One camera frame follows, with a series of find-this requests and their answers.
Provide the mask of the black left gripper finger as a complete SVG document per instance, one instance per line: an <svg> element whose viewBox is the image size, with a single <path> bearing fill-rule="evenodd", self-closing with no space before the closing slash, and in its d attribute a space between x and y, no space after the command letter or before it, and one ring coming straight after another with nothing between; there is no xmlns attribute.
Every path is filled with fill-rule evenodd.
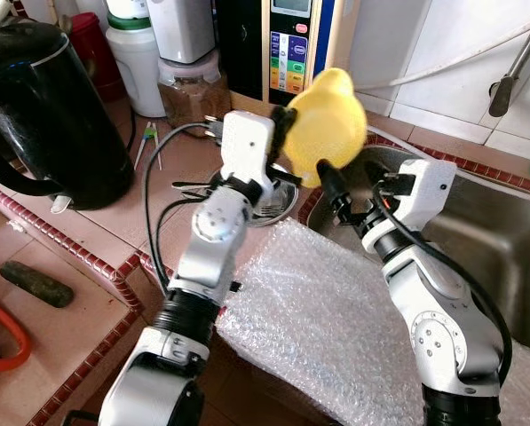
<svg viewBox="0 0 530 426"><path fill-rule="evenodd" d="M273 106L272 119L275 124L273 130L272 147L283 147L288 139L290 127L296 122L298 112L288 106Z"/></svg>

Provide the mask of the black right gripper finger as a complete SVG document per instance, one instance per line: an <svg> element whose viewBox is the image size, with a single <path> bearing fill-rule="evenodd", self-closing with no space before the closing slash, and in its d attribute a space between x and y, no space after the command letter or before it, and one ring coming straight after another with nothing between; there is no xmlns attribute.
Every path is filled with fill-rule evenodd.
<svg viewBox="0 0 530 426"><path fill-rule="evenodd" d="M333 209L350 209L349 191L337 167L327 159L321 159L317 162L316 170L329 206Z"/></svg>

